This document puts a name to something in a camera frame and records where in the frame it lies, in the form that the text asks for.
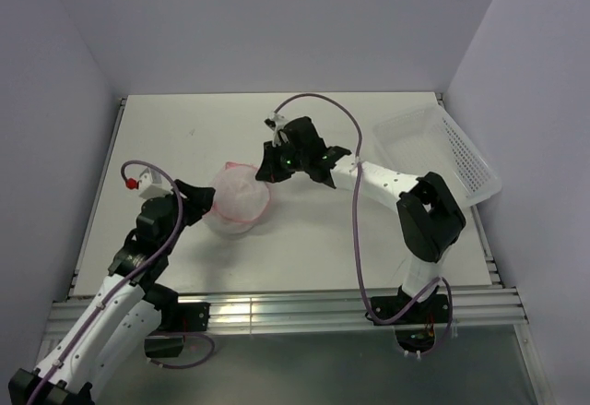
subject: gray wall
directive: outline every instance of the gray wall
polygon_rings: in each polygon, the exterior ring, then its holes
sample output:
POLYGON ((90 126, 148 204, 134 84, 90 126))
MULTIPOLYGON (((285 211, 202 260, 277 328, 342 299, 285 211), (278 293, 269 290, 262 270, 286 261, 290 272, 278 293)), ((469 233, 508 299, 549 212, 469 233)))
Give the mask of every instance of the gray wall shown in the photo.
POLYGON ((483 219, 557 399, 590 396, 590 0, 493 0, 446 101, 495 162, 483 219))
POLYGON ((447 89, 491 0, 62 0, 120 92, 447 89))
POLYGON ((0 0, 0 403, 69 285, 115 115, 59 0, 0 0))

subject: purple cable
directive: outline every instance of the purple cable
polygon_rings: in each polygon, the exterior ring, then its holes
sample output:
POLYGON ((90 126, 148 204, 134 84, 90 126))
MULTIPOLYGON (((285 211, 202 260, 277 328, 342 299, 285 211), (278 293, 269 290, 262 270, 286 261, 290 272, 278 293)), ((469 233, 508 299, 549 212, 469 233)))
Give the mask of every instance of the purple cable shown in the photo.
POLYGON ((352 115, 352 113, 349 110, 347 110, 346 108, 344 108, 344 106, 342 104, 334 101, 333 99, 330 99, 327 96, 324 96, 322 94, 317 94, 317 93, 301 93, 301 94, 296 94, 295 96, 291 96, 287 100, 283 101, 283 103, 281 103, 276 108, 276 110, 274 111, 274 113, 280 112, 285 105, 287 105, 288 103, 290 103, 292 101, 295 101, 296 99, 299 99, 299 98, 317 98, 317 99, 321 99, 323 101, 330 102, 332 105, 335 105, 342 112, 344 112, 346 114, 346 116, 348 116, 348 118, 350 119, 350 121, 352 121, 352 124, 354 125, 354 127, 357 129, 357 135, 359 136, 359 142, 357 143, 357 150, 354 153, 354 155, 358 158, 359 155, 360 155, 360 146, 362 145, 362 131, 360 131, 360 125, 359 125, 359 123, 357 122, 357 120, 354 118, 354 116, 352 115))
POLYGON ((362 265, 360 263, 359 195, 360 195, 360 183, 362 182, 362 164, 359 161, 360 147, 362 146, 362 133, 360 131, 360 126, 359 126, 359 123, 357 122, 357 120, 352 115, 352 113, 349 110, 347 110, 344 106, 342 106, 342 104, 334 101, 333 99, 330 99, 326 96, 323 96, 323 95, 317 94, 317 93, 301 93, 301 94, 296 94, 295 96, 291 96, 287 100, 283 101, 277 107, 277 109, 274 111, 274 113, 278 113, 288 103, 295 101, 298 98, 306 98, 306 97, 318 98, 318 99, 322 99, 324 101, 328 101, 328 102, 334 104, 336 107, 338 107, 340 110, 342 110, 348 116, 350 121, 352 121, 352 124, 357 129, 357 133, 359 135, 359 141, 357 142, 357 148, 355 151, 356 160, 358 161, 358 163, 357 163, 357 170, 358 171, 357 171, 357 179, 354 184, 354 190, 352 192, 352 239, 353 239, 353 244, 354 244, 354 258, 355 258, 355 264, 357 267, 357 280, 359 282, 360 298, 362 299, 362 302, 364 303, 365 309, 367 310, 367 313, 371 317, 371 320, 378 325, 392 325, 395 323, 395 321, 397 321, 400 317, 402 317, 418 301, 418 299, 420 297, 422 297, 422 295, 425 292, 427 292, 434 285, 436 285, 440 281, 442 281, 442 283, 444 283, 444 285, 446 287, 446 290, 449 294, 449 319, 447 321, 446 328, 444 329, 444 332, 443 332, 441 338, 436 340, 436 342, 434 343, 432 348, 430 348, 429 350, 422 353, 422 354, 427 354, 427 353, 433 351, 435 348, 437 348, 440 345, 440 343, 442 343, 446 339, 447 335, 449 334, 449 330, 451 329, 451 325, 453 324, 453 295, 451 293, 451 286, 449 285, 449 282, 445 278, 437 277, 437 278, 434 278, 433 280, 431 280, 424 288, 422 288, 422 290, 420 290, 418 292, 418 294, 416 294, 412 298, 412 300, 409 301, 406 304, 406 306, 404 306, 404 308, 402 308, 395 316, 390 317, 388 319, 380 319, 372 311, 371 301, 369 300, 369 296, 367 295, 367 290, 365 288, 365 283, 364 283, 364 280, 362 277, 362 265))
MULTIPOLYGON (((176 195, 176 200, 178 202, 178 216, 176 218, 176 223, 174 224, 174 229, 172 230, 172 233, 171 233, 170 237, 166 240, 166 242, 153 255, 151 255, 142 265, 140 265, 139 267, 137 267, 136 269, 134 269, 131 273, 129 273, 127 276, 125 276, 123 279, 121 279, 119 281, 119 283, 117 283, 114 287, 112 287, 112 289, 104 296, 104 298, 102 300, 102 303, 105 306, 113 298, 113 296, 119 290, 121 290, 121 288, 129 280, 131 280, 132 278, 134 278, 135 276, 137 276, 141 272, 145 271, 146 268, 148 268, 151 264, 153 264, 154 261, 156 259, 158 259, 158 257, 160 257, 160 255, 164 252, 164 250, 166 250, 173 243, 173 241, 176 240, 176 238, 178 236, 178 232, 179 232, 179 230, 180 230, 180 228, 182 226, 182 223, 183 223, 183 199, 181 198, 181 192, 178 189, 178 186, 176 185, 176 183, 174 183, 174 180, 166 172, 164 172, 163 170, 161 170, 161 168, 157 167, 156 165, 152 165, 149 162, 145 162, 145 161, 127 161, 127 162, 125 162, 121 166, 121 176, 123 177, 123 179, 125 181, 127 181, 127 176, 125 176, 125 169, 129 165, 143 165, 143 166, 148 167, 148 168, 150 168, 152 170, 155 170, 156 172, 158 172, 162 176, 164 176, 164 179, 166 179, 168 181, 168 183, 171 185, 172 192, 174 193, 174 195, 176 195)), ((68 343, 65 346, 64 350, 62 351, 62 353, 60 354, 60 356, 57 358, 57 361, 59 361, 60 363, 63 363, 64 362, 65 358, 69 355, 70 352, 72 352, 72 350, 74 349, 74 347, 76 347, 76 345, 79 343, 80 339, 82 339, 82 336, 84 336, 84 333, 86 333, 88 331, 88 329, 90 328, 90 326, 92 325, 92 323, 96 320, 97 316, 100 314, 101 311, 103 311, 103 310, 100 309, 99 307, 97 307, 90 314, 90 316, 88 316, 88 318, 82 324, 82 326, 77 331, 77 333, 74 335, 74 337, 72 338, 72 340, 70 340, 70 343, 68 343)), ((41 392, 41 390, 43 389, 43 387, 45 387, 45 385, 47 384, 47 382, 49 382, 49 379, 57 372, 57 369, 58 369, 58 367, 55 366, 55 365, 52 366, 52 368, 50 368, 50 370, 43 377, 43 379, 41 380, 41 382, 39 383, 39 385, 37 385, 35 387, 35 389, 33 390, 32 394, 29 397, 29 400, 27 400, 27 405, 33 405, 35 403, 35 400, 36 400, 37 396, 39 396, 39 393, 41 392)))
POLYGON ((163 337, 163 338, 181 338, 181 337, 199 338, 202 340, 206 340, 209 344, 209 351, 207 352, 207 354, 205 356, 203 356, 201 359, 199 359, 196 362, 188 363, 186 365, 170 365, 168 363, 154 361, 152 359, 149 360, 150 363, 153 363, 153 364, 159 366, 160 368, 167 368, 169 370, 187 370, 189 368, 195 368, 196 366, 202 365, 203 363, 205 363, 206 361, 211 359, 211 356, 213 356, 213 353, 215 352, 215 341, 212 340, 208 335, 203 334, 203 333, 197 333, 197 332, 160 333, 160 332, 157 332, 156 334, 152 334, 151 336, 157 337, 157 338, 158 337, 163 337))

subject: purple wire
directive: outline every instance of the purple wire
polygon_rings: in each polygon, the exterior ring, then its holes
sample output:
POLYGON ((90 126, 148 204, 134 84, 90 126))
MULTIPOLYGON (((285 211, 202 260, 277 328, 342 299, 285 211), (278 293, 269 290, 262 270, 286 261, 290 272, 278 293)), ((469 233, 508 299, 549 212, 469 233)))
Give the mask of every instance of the purple wire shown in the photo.
POLYGON ((156 334, 152 334, 151 336, 159 338, 198 338, 202 340, 206 340, 209 344, 209 351, 205 356, 199 359, 196 362, 188 363, 186 365, 170 365, 168 363, 163 363, 160 361, 154 361, 150 359, 150 363, 153 363, 161 368, 167 368, 169 370, 188 370, 189 368, 195 368, 196 366, 202 365, 213 356, 215 352, 215 341, 212 340, 207 334, 197 333, 197 332, 180 332, 180 333, 164 333, 164 332, 157 332, 156 334))
POLYGON ((346 116, 348 116, 350 121, 352 121, 352 124, 354 125, 354 127, 357 129, 357 135, 359 136, 359 142, 357 143, 357 149, 354 153, 354 155, 358 158, 360 155, 360 146, 362 145, 362 131, 360 131, 360 125, 349 110, 347 110, 342 104, 334 101, 333 99, 330 99, 327 96, 324 96, 324 95, 318 94, 318 93, 300 93, 300 94, 296 94, 295 96, 291 96, 287 100, 283 101, 283 103, 281 103, 276 108, 274 113, 280 112, 285 105, 287 105, 288 103, 295 101, 296 99, 299 99, 299 98, 317 98, 317 99, 321 99, 323 101, 330 102, 332 105, 335 105, 342 112, 344 112, 346 114, 346 116))
MULTIPOLYGON (((301 94, 296 94, 295 96, 291 96, 287 100, 283 101, 276 108, 275 113, 278 113, 280 110, 282 110, 283 107, 285 107, 288 103, 295 101, 296 99, 306 98, 306 97, 318 98, 318 99, 322 99, 324 101, 328 101, 328 102, 334 104, 340 110, 342 110, 348 116, 350 121, 352 121, 352 124, 357 129, 357 133, 359 135, 359 141, 357 142, 357 148, 356 148, 356 152, 355 152, 355 156, 358 160, 359 155, 360 155, 360 147, 362 146, 362 133, 360 131, 359 123, 357 122, 355 117, 352 115, 352 113, 349 110, 347 110, 344 106, 342 106, 342 104, 340 104, 340 103, 338 103, 338 102, 334 101, 333 99, 330 99, 326 96, 323 96, 321 94, 301 93, 301 94)), ((424 288, 422 288, 422 290, 420 290, 418 292, 418 294, 416 294, 412 298, 412 300, 409 301, 406 304, 406 306, 404 306, 404 308, 402 308, 395 316, 390 317, 388 319, 381 319, 372 311, 371 301, 369 300, 369 296, 367 295, 367 290, 365 288, 365 283, 364 283, 364 280, 362 277, 362 265, 360 263, 359 196, 360 196, 360 183, 362 182, 362 164, 361 164, 361 162, 357 163, 357 170, 358 170, 357 171, 357 179, 355 181, 354 190, 352 192, 352 239, 353 239, 353 244, 354 244, 354 258, 355 258, 355 264, 357 267, 357 280, 359 282, 360 298, 362 299, 365 309, 367 310, 367 313, 369 314, 369 316, 371 317, 371 319, 374 323, 376 323, 378 325, 393 325, 399 318, 401 318, 405 313, 407 313, 407 311, 419 300, 420 297, 422 297, 422 295, 424 293, 426 293, 430 288, 432 288, 434 285, 436 285, 440 281, 442 281, 442 283, 444 283, 446 290, 449 294, 449 319, 447 321, 446 328, 444 329, 444 332, 443 332, 441 338, 436 340, 436 342, 434 343, 432 348, 430 348, 428 351, 425 351, 422 353, 422 354, 427 354, 427 353, 433 351, 435 348, 437 348, 440 345, 440 343, 442 343, 446 339, 447 335, 449 334, 449 330, 451 329, 451 325, 453 324, 453 295, 451 293, 451 286, 449 285, 449 282, 445 278, 437 277, 437 278, 434 278, 433 280, 431 280, 424 288)))
MULTIPOLYGON (((164 250, 166 250, 173 243, 173 241, 176 240, 179 230, 183 224, 183 199, 181 198, 181 192, 178 189, 178 186, 176 185, 176 183, 174 183, 174 180, 166 172, 161 170, 161 168, 159 168, 156 165, 153 165, 149 162, 127 161, 121 166, 121 176, 123 177, 123 179, 125 181, 127 180, 127 176, 125 175, 125 169, 129 165, 143 165, 143 166, 148 167, 152 170, 155 170, 156 172, 158 172, 162 176, 164 176, 164 179, 166 179, 168 181, 168 183, 171 185, 172 192, 174 193, 174 195, 176 195, 176 200, 178 202, 178 216, 176 218, 176 223, 174 224, 174 229, 172 230, 172 233, 168 237, 166 242, 153 255, 151 255, 142 265, 140 265, 139 267, 134 269, 131 273, 129 273, 127 276, 125 276, 123 279, 121 279, 119 281, 119 283, 117 283, 114 287, 112 287, 112 289, 104 296, 102 303, 105 306, 113 298, 113 296, 119 290, 121 290, 121 288, 123 288, 124 285, 127 284, 127 282, 129 280, 131 280, 132 278, 134 278, 135 276, 137 276, 141 272, 145 271, 151 264, 154 263, 154 261, 156 259, 158 259, 158 257, 161 256, 161 254, 164 252, 164 250)), ((62 351, 60 356, 57 358, 57 360, 60 363, 64 362, 65 358, 70 354, 70 352, 72 352, 74 347, 76 347, 76 345, 80 342, 80 339, 82 339, 82 336, 84 336, 84 333, 86 333, 88 331, 88 329, 94 323, 94 321, 96 320, 97 316, 100 314, 101 311, 103 311, 103 310, 97 306, 97 308, 95 308, 94 311, 92 311, 92 313, 90 313, 90 316, 88 316, 88 318, 84 321, 84 323, 82 324, 80 329, 77 331, 77 333, 74 335, 72 340, 70 340, 70 343, 68 343, 65 346, 64 350, 62 351)), ((33 390, 32 394, 29 397, 29 400, 27 400, 27 405, 34 404, 35 400, 37 399, 37 396, 39 396, 39 393, 41 392, 43 387, 45 387, 47 382, 49 382, 49 379, 52 378, 53 375, 57 372, 57 369, 58 369, 58 367, 55 365, 49 369, 49 371, 43 377, 43 379, 41 380, 39 385, 37 385, 35 387, 35 389, 33 390)))

